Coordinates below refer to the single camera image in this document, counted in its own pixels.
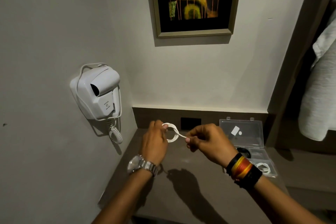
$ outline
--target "forearm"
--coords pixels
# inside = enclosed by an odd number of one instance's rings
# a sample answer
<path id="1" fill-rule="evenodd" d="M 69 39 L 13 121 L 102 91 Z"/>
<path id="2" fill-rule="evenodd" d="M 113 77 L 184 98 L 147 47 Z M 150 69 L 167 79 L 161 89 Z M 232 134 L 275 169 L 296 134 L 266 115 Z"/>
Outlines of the forearm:
<path id="1" fill-rule="evenodd" d="M 124 187 L 111 202 L 99 213 L 93 224 L 121 224 L 132 215 L 135 203 L 142 188 L 151 179 L 151 172 L 140 169 L 131 174 Z"/>
<path id="2" fill-rule="evenodd" d="M 250 192 L 262 210 L 267 214 L 272 223 L 290 224 L 320 224 L 324 223 L 310 213 L 294 199 L 282 192 L 266 177 L 262 176 Z M 266 204 L 262 205 L 261 197 Z"/>

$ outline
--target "hand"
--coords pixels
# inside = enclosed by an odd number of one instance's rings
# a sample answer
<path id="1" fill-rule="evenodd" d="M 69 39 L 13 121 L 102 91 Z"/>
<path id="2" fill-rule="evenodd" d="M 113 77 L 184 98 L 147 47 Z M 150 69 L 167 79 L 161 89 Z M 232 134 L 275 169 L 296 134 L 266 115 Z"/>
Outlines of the hand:
<path id="1" fill-rule="evenodd" d="M 146 161 L 150 161 L 156 166 L 159 166 L 166 155 L 168 141 L 166 132 L 168 125 L 162 126 L 160 120 L 151 121 L 148 131 L 142 138 L 140 154 Z"/>
<path id="2" fill-rule="evenodd" d="M 199 149 L 210 161 L 226 168 L 238 151 L 215 124 L 195 127 L 186 134 L 187 147 L 192 151 Z"/>

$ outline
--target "framed painting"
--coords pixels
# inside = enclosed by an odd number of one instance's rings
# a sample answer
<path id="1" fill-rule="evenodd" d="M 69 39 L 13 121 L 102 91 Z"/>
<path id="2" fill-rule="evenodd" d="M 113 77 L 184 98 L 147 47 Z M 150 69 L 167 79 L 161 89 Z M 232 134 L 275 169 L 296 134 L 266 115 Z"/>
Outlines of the framed painting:
<path id="1" fill-rule="evenodd" d="M 153 0 L 157 37 L 233 34 L 238 0 Z"/>

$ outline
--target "hanging towel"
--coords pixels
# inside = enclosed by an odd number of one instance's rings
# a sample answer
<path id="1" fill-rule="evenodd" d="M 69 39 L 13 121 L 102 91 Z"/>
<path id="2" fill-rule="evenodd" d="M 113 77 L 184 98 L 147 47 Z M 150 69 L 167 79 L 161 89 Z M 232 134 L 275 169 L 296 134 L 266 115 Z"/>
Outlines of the hanging towel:
<path id="1" fill-rule="evenodd" d="M 316 60 L 302 98 L 299 129 L 305 137 L 322 141 L 336 130 L 336 10 L 313 44 Z"/>

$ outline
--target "dark countertop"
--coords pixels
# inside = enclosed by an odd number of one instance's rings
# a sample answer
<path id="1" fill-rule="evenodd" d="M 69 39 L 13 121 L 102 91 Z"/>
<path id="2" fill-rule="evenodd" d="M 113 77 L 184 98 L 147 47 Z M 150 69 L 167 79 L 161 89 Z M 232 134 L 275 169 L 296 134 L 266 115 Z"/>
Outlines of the dark countertop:
<path id="1" fill-rule="evenodd" d="M 138 153 L 145 132 L 137 129 L 99 201 L 100 207 L 126 181 L 127 164 Z M 173 135 L 168 131 L 168 138 Z M 162 167 L 143 190 L 136 216 L 179 223 L 271 223 L 244 189 L 201 152 L 191 153 L 183 138 L 169 144 Z M 279 176 L 271 181 L 287 193 Z"/>

